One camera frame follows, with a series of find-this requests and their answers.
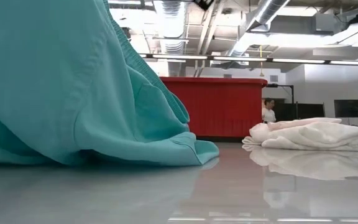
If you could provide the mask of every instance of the ductwork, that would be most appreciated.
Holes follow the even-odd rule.
[[[161,34],[166,38],[160,42],[163,54],[184,54],[185,42],[178,39],[183,38],[185,33],[187,4],[181,1],[154,1],[155,10],[162,23]],[[180,76],[181,68],[181,63],[168,62],[170,76]]]
[[[261,25],[267,25],[274,20],[278,11],[285,7],[290,0],[261,0],[258,8],[247,15],[245,23],[245,34],[237,41],[237,43],[227,52],[227,56],[242,56],[248,47],[252,44],[253,35],[248,31],[255,29]]]

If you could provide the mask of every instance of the red bin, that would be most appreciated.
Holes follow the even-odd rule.
[[[257,78],[178,78],[161,80],[186,106],[190,131],[199,137],[249,135],[262,120],[262,88]]]

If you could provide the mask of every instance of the white wall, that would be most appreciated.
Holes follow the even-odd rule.
[[[305,66],[300,65],[293,70],[287,72],[286,82],[287,85],[294,86],[294,100],[295,102],[305,101]]]
[[[168,76],[168,63],[167,62],[147,62],[152,70],[160,77]]]
[[[186,76],[192,77],[194,75],[195,69],[194,67],[186,67]],[[254,69],[250,71],[249,69],[238,69],[238,68],[230,68],[228,70],[223,70],[221,68],[204,68],[201,73],[201,77],[204,78],[223,78],[224,74],[231,74],[233,78],[262,78],[270,82],[271,75],[278,75],[277,84],[285,85],[285,73],[282,73],[280,69],[263,69],[264,77],[260,76],[260,69]],[[279,99],[291,99],[291,89],[289,88],[263,88],[262,96],[264,98],[279,98]]]
[[[358,66],[302,65],[286,81],[295,86],[295,101],[324,103],[327,117],[335,117],[334,100],[358,100]],[[358,118],[349,120],[358,125]]]

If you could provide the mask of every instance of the teal cloth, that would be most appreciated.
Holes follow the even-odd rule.
[[[188,122],[107,0],[0,1],[0,163],[97,155],[193,166],[218,156]]]

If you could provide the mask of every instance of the white towel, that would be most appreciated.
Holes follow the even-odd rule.
[[[244,146],[250,158],[269,171],[319,180],[358,177],[358,152],[321,152],[264,149]]]
[[[358,127],[335,121],[289,126],[272,131],[268,124],[258,124],[250,130],[251,137],[245,138],[243,143],[273,149],[358,151]]]
[[[342,122],[342,119],[339,118],[308,118],[301,120],[293,120],[293,121],[279,121],[276,123],[269,123],[267,126],[269,130],[276,131],[285,128],[292,128],[297,126],[303,126],[307,124],[311,124],[314,122],[326,122],[326,123],[337,123]]]

